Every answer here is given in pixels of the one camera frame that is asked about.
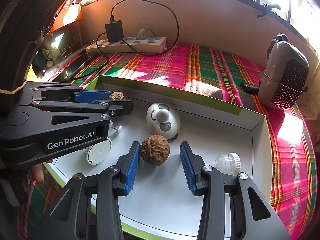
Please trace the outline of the brown walnut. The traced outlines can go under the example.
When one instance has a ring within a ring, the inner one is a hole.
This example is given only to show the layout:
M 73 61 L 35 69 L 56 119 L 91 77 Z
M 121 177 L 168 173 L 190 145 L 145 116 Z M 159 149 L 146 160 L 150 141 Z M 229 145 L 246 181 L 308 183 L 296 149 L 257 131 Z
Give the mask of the brown walnut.
M 122 92 L 113 92 L 109 97 L 109 100 L 125 100 L 126 97 Z
M 170 146 L 165 137 L 152 134 L 145 138 L 140 147 L 142 159 L 153 166 L 160 166 L 170 155 Z

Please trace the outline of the white round disc gadget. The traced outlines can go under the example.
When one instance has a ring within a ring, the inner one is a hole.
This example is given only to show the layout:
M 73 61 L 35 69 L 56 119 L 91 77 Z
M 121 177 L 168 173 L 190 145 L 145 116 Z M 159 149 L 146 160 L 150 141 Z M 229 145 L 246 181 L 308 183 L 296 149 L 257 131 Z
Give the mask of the white round disc gadget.
M 98 165 L 102 163 L 111 152 L 112 139 L 120 135 L 122 129 L 123 127 L 121 125 L 115 126 L 114 122 L 111 121 L 111 125 L 108 129 L 108 135 L 111 137 L 107 137 L 105 141 L 89 146 L 85 154 L 86 161 L 90 165 Z

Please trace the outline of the clear round white-lid jar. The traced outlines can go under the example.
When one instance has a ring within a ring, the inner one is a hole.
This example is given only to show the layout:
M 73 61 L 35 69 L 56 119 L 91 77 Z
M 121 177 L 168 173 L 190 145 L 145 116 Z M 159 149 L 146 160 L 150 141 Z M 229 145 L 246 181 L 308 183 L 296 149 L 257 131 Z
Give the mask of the clear round white-lid jar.
M 241 170 L 241 160 L 237 153 L 225 153 L 216 157 L 214 167 L 221 173 L 236 176 Z

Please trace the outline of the white and green cardboard tray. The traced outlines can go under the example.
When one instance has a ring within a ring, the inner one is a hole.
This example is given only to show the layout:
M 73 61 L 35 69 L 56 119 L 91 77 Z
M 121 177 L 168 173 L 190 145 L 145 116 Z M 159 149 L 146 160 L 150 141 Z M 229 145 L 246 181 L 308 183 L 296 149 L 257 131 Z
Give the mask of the white and green cardboard tray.
M 241 171 L 253 179 L 266 198 L 270 197 L 272 153 L 262 114 L 185 90 L 119 77 L 97 77 L 88 88 L 123 92 L 132 100 L 133 111 L 113 119 L 114 125 L 123 129 L 119 135 L 110 136 L 111 150 L 102 163 L 90 165 L 86 151 L 79 150 L 46 165 L 61 186 L 76 173 L 99 174 L 127 154 L 134 141 L 142 142 L 149 136 L 146 113 L 151 104 L 174 107 L 181 119 L 181 129 L 170 142 L 166 162 L 152 166 L 140 161 L 132 191 L 118 199 L 125 232 L 144 239 L 196 238 L 203 198 L 193 196 L 188 189 L 180 159 L 184 141 L 208 165 L 214 165 L 218 155 L 237 153 Z

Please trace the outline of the blue-white round knob toy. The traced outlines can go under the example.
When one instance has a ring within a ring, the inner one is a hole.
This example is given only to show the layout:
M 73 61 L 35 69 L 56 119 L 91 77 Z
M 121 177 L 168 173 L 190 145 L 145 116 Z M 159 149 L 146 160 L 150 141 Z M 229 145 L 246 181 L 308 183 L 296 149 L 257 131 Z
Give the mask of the blue-white round knob toy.
M 166 103 L 153 103 L 147 110 L 146 123 L 152 134 L 174 140 L 181 129 L 181 119 L 174 107 Z

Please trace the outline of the black phone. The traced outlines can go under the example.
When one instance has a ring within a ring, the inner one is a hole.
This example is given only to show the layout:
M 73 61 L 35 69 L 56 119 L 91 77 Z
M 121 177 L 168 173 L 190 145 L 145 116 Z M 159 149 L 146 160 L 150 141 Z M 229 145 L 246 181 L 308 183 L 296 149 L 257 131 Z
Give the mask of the black phone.
M 85 67 L 92 63 L 100 54 L 93 55 L 81 54 L 70 63 L 53 82 L 70 83 Z

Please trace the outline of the black charger adapter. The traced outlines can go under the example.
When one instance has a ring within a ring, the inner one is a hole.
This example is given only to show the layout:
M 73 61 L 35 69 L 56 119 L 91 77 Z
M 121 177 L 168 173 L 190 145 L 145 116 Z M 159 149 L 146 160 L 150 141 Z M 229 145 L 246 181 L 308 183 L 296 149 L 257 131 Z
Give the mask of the black charger adapter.
M 123 25 L 121 20 L 105 24 L 107 40 L 110 43 L 121 41 L 124 38 Z

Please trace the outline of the orange planter tray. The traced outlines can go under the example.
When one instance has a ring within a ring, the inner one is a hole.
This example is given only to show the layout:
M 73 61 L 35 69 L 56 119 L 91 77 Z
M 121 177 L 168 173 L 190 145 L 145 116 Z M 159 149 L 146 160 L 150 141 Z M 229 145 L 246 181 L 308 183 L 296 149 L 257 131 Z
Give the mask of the orange planter tray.
M 71 24 L 75 21 L 82 19 L 81 5 L 73 4 L 68 7 L 62 8 L 58 14 L 53 26 L 51 27 L 49 34 L 61 29 L 62 27 Z

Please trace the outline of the plaid pink green bedspread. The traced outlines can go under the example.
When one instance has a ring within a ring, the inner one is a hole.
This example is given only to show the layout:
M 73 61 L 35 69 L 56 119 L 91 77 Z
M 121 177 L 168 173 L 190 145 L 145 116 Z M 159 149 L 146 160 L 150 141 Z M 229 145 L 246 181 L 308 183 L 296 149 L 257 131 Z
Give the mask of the plaid pink green bedspread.
M 299 239 L 315 217 L 316 155 L 303 115 L 297 106 L 284 112 L 263 106 L 246 94 L 241 83 L 257 84 L 263 66 L 221 50 L 180 42 L 157 57 L 113 54 L 103 67 L 98 57 L 75 80 L 92 88 L 97 76 L 116 76 L 156 83 L 211 96 L 266 116 L 272 147 L 270 202 L 292 239 Z

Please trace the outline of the grey red mesh heater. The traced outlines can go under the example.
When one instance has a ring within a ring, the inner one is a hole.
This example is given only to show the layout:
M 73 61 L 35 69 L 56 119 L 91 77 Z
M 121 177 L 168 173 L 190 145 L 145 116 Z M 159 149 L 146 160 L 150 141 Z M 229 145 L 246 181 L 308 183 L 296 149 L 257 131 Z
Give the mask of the grey red mesh heater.
M 308 75 L 309 63 L 304 54 L 279 33 L 267 50 L 267 65 L 259 85 L 242 82 L 240 86 L 245 93 L 257 95 L 266 107 L 289 109 L 308 91 Z

